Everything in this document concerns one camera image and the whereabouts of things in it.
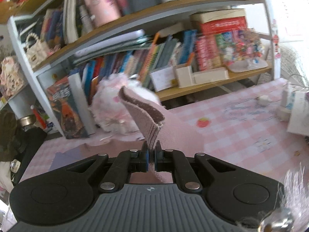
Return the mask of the purple and pink knit sweater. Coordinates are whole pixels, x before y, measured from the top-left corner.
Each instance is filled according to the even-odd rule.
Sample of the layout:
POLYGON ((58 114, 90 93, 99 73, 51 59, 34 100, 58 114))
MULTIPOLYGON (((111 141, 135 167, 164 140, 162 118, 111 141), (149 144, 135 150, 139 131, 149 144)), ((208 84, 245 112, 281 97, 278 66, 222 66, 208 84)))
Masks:
MULTIPOLYGON (((124 86, 120 89, 118 97, 143 134, 150 158, 155 158, 154 151, 158 141, 162 150, 175 149, 182 152, 185 148, 203 149, 203 136, 190 125, 181 122, 164 107, 145 100, 124 86)), ((124 151, 140 150, 142 144, 141 141, 113 141, 114 146, 122 145, 125 148, 124 151)), ((99 187, 104 174, 108 170, 108 159, 108 156, 95 155, 50 171, 52 182, 62 186, 86 185, 91 187, 97 184, 99 187)), ((188 160, 191 165, 194 164, 193 159, 188 158, 188 160)))

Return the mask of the white pink plush bunny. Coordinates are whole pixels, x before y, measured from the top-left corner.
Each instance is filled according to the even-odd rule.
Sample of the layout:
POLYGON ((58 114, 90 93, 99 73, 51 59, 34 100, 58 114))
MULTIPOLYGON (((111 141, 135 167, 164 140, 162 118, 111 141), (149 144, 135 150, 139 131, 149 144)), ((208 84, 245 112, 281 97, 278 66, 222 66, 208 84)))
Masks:
POLYGON ((133 118, 118 97, 119 90, 123 86, 147 100, 160 104, 155 93, 142 87, 138 80, 129 78, 124 73, 113 73, 99 82, 90 107, 96 124, 105 132, 126 135, 139 131, 133 118))

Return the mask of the pink checkered cartoon table mat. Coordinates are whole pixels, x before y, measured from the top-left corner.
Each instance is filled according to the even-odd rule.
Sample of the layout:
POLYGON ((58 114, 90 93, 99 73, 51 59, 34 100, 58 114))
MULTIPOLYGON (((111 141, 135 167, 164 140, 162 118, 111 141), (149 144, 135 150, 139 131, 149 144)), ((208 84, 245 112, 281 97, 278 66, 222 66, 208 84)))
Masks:
POLYGON ((285 84, 280 78, 172 113, 204 136, 204 153, 283 181, 287 171, 308 167, 308 143, 275 114, 285 84))

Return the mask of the white small storage box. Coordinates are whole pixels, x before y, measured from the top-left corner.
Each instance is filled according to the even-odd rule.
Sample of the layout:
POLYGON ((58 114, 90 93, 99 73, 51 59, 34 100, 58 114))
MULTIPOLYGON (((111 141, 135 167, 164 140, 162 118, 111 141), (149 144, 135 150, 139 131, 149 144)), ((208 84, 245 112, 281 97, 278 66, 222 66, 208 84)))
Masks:
POLYGON ((191 66, 180 64, 174 67, 174 72, 179 88, 190 87, 195 84, 191 66))

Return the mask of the Harry Potter book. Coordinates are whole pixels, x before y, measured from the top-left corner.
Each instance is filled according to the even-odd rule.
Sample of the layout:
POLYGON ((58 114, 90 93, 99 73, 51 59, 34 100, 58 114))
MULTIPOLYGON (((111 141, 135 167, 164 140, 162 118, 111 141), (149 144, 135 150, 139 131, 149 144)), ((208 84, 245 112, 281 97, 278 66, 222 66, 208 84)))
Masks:
POLYGON ((66 139, 88 138, 75 103, 68 76, 47 88, 51 108, 66 139))

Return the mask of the red tassel ornament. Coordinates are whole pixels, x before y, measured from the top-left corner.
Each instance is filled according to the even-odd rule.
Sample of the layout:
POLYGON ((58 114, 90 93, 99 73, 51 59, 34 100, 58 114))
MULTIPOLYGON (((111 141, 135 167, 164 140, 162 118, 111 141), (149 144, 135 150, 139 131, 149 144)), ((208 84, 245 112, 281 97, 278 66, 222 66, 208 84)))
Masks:
POLYGON ((34 105, 30 106, 30 109, 32 110, 32 112, 34 113, 35 117, 37 118, 37 121, 41 124, 43 129, 46 129, 47 125, 45 120, 41 117, 41 115, 39 114, 39 112, 36 110, 34 105))

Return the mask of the metal bowl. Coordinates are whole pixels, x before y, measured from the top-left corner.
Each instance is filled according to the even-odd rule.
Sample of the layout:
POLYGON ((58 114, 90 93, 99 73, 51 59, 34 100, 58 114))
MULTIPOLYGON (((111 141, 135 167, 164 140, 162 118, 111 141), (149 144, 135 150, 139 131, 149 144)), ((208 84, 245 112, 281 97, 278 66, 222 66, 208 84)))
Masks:
POLYGON ((31 126, 36 122, 36 116, 34 114, 24 116, 18 120, 21 127, 31 126))

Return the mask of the white smart watch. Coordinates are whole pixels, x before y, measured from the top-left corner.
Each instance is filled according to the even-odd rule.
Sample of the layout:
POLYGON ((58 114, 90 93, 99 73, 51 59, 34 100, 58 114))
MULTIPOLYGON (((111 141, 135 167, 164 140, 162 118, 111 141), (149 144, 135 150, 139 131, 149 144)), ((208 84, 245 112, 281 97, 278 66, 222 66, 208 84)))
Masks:
POLYGON ((18 161, 17 159, 14 159, 11 163, 10 163, 10 170, 12 173, 17 173, 19 168, 20 168, 21 162, 18 161))

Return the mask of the olive brown jacket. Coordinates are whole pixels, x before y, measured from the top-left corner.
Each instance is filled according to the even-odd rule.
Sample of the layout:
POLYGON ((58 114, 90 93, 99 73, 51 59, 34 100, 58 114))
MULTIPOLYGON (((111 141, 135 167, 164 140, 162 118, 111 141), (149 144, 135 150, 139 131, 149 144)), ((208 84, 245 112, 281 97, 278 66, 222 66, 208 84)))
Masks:
POLYGON ((14 113, 1 110, 1 162, 13 161, 26 148, 25 132, 14 113))

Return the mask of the red box on shelf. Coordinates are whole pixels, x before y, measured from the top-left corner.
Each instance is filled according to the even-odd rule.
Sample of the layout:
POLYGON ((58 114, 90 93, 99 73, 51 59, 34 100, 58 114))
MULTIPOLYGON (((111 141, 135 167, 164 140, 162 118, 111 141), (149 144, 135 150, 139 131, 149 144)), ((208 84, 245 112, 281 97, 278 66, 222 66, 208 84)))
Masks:
POLYGON ((244 9, 224 9, 196 13, 190 16, 192 25, 203 35, 216 35, 233 30, 247 29, 244 9))

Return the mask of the pink cylindrical container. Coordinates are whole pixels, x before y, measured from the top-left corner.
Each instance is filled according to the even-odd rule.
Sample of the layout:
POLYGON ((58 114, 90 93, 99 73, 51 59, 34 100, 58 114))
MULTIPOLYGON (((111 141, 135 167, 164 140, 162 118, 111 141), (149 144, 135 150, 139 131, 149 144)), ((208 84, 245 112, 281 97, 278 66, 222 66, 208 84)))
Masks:
POLYGON ((96 28, 121 17, 115 0, 84 0, 84 2, 94 16, 93 22, 96 28))

